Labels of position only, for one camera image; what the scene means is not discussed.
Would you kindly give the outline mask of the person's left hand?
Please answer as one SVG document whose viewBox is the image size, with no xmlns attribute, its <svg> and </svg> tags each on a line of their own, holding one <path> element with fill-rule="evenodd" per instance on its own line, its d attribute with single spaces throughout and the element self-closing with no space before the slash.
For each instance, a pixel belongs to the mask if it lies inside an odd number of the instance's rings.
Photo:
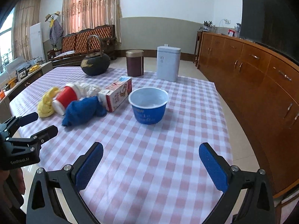
<svg viewBox="0 0 299 224">
<path fill-rule="evenodd" d="M 4 203 L 8 206 L 8 208 L 11 208 L 13 204 L 9 199 L 8 195 L 4 191 L 4 183 L 6 182 L 9 175 L 10 175 L 9 170 L 1 170 L 1 200 L 4 201 Z M 16 184 L 19 193 L 24 195 L 26 187 L 25 187 L 23 172 L 21 168 L 13 169 L 13 180 L 14 183 Z"/>
</svg>

